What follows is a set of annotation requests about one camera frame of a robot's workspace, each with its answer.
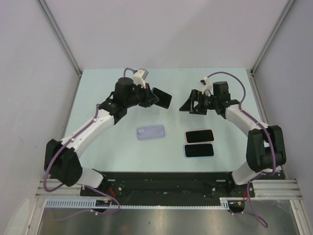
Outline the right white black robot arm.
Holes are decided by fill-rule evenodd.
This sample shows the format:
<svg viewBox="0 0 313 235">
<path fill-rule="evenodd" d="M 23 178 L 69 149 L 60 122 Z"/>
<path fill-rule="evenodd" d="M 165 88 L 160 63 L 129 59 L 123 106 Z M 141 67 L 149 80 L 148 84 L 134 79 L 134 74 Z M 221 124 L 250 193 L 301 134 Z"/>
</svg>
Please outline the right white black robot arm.
<svg viewBox="0 0 313 235">
<path fill-rule="evenodd" d="M 231 99 L 225 81 L 206 83 L 203 91 L 192 89 L 179 110 L 196 115 L 206 115 L 208 110 L 214 110 L 247 136 L 246 161 L 231 173 L 232 180 L 225 184 L 230 196 L 238 196 L 244 184 L 263 175 L 273 176 L 277 167 L 287 161 L 282 128 L 258 121 L 243 109 L 238 100 Z"/>
</svg>

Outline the purple phone case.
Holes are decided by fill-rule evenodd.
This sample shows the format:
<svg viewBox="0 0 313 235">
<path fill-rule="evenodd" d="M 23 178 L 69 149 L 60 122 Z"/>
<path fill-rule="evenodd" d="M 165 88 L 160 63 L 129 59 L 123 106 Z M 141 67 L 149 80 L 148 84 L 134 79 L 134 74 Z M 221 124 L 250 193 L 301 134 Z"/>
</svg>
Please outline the purple phone case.
<svg viewBox="0 0 313 235">
<path fill-rule="evenodd" d="M 139 127 L 136 136 L 139 141 L 161 139 L 165 137 L 165 128 L 163 125 Z"/>
</svg>

